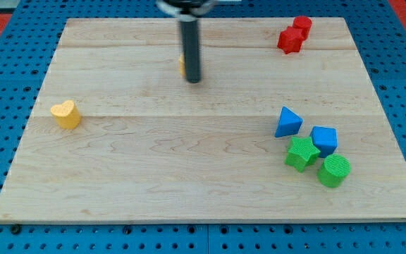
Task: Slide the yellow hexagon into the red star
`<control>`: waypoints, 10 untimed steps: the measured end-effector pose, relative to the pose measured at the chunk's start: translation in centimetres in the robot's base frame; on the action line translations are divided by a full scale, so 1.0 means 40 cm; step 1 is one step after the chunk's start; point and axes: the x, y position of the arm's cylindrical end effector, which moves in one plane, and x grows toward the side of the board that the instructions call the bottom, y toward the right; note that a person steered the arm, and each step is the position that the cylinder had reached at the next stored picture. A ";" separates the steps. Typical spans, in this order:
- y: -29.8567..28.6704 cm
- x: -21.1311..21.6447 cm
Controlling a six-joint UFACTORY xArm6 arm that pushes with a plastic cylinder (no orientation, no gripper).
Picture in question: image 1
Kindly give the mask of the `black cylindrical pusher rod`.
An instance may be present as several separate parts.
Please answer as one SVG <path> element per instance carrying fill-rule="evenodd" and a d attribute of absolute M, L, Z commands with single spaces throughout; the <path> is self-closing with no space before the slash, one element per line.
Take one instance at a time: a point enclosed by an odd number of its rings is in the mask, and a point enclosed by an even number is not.
<path fill-rule="evenodd" d="M 202 79 L 202 74 L 198 19 L 192 15 L 181 15 L 179 22 L 185 78 L 189 83 L 199 83 Z"/>

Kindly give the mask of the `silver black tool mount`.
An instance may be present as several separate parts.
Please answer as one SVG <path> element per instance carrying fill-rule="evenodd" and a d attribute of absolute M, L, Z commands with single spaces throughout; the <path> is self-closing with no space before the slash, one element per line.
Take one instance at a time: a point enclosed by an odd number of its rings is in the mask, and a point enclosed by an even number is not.
<path fill-rule="evenodd" d="M 200 17 L 217 5 L 217 0 L 156 0 L 156 6 L 170 16 L 191 15 Z"/>

